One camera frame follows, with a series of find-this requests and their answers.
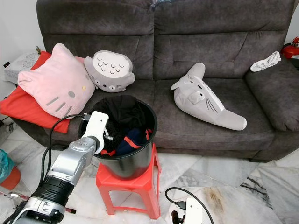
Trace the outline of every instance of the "black cable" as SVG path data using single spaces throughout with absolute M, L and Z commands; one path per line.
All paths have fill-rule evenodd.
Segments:
M 3 126 L 10 126 L 10 125 L 13 125 L 13 124 L 14 124 L 14 122 L 11 122 L 8 125 L 3 125 Z
M 4 121 L 5 119 L 9 118 L 9 116 L 7 116 L 6 118 L 2 119 L 1 121 Z
M 39 184 L 38 186 L 40 187 L 43 183 L 43 178 L 44 178 L 44 172 L 45 172 L 45 158 L 46 158 L 46 155 L 47 155 L 47 152 L 49 152 L 49 156 L 48 156 L 48 167 L 47 167 L 47 172 L 50 170 L 51 168 L 51 157 L 52 157 L 52 133 L 54 131 L 54 128 L 63 120 L 67 119 L 67 118 L 70 118 L 70 117 L 84 117 L 84 115 L 81 115 L 81 114 L 71 114 L 71 115 L 68 115 L 68 116 L 65 116 L 63 118 L 61 118 L 59 121 L 57 121 L 53 127 L 51 128 L 51 131 L 50 131 L 50 135 L 49 135 L 49 146 L 48 148 L 44 151 L 43 153 L 43 157 L 42 157 L 42 172 L 41 172 L 41 178 L 40 178 L 40 181 L 39 181 Z
M 170 190 L 181 190 L 181 191 L 184 191 L 184 192 L 186 192 L 187 194 L 191 195 L 192 197 L 194 197 L 194 198 L 201 204 L 201 206 L 206 210 L 207 215 L 208 215 L 209 218 L 210 218 L 211 224 L 214 224 L 214 221 L 213 221 L 213 219 L 212 219 L 212 216 L 211 216 L 210 212 L 209 212 L 208 209 L 205 207 L 205 205 L 204 205 L 204 204 L 203 204 L 203 203 L 202 203 L 202 202 L 201 202 L 201 201 L 200 201 L 194 194 L 192 194 L 190 191 L 187 191 L 187 190 L 185 190 L 185 189 L 183 189 L 183 188 L 177 188 L 177 187 L 168 188 L 168 189 L 165 191 L 165 197 L 167 198 L 168 201 L 170 201 L 171 203 L 174 203 L 174 204 L 176 204 L 176 205 L 178 205 L 179 202 L 175 202 L 175 201 L 171 200 L 171 199 L 167 196 L 167 192 L 170 191 Z
M 5 219 L 5 221 L 2 224 L 8 224 L 8 223 L 12 223 L 17 216 L 19 215 L 19 213 L 23 210 L 23 208 L 25 207 L 27 201 L 22 201 L 17 208 L 15 209 L 14 213 L 11 214 L 11 216 L 9 216 L 7 219 Z

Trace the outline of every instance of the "gray sofa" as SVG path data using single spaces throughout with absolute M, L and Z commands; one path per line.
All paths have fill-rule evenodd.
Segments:
M 280 159 L 299 147 L 299 72 L 285 59 L 261 72 L 250 66 L 280 51 L 295 0 L 38 0 L 37 17 L 48 52 L 64 43 L 80 57 L 105 49 L 128 56 L 136 81 L 125 92 L 96 90 L 82 112 L 107 96 L 131 94 L 158 119 L 160 152 Z M 243 131 L 200 121 L 179 110 L 170 90 L 196 63 L 224 106 L 246 118 Z M 16 120 L 48 144 L 49 130 Z M 80 136 L 81 120 L 54 143 Z

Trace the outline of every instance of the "fire extinguisher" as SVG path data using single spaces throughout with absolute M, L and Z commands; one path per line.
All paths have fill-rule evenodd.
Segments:
M 286 44 L 281 53 L 286 58 L 299 59 L 299 36 L 297 36 L 292 43 Z

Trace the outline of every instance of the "white sock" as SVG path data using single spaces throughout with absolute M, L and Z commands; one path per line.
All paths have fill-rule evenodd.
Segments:
M 281 61 L 280 54 L 278 51 L 275 51 L 269 57 L 264 60 L 258 61 L 251 66 L 251 71 L 261 71 L 273 65 L 276 65 Z

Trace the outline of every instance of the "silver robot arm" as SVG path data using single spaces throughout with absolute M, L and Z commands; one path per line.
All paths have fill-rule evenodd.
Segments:
M 93 155 L 104 147 L 103 135 L 108 135 L 105 129 L 108 119 L 104 113 L 91 114 L 85 134 L 58 156 L 43 184 L 9 224 L 56 224 L 63 219 L 68 197 L 82 172 L 91 164 Z

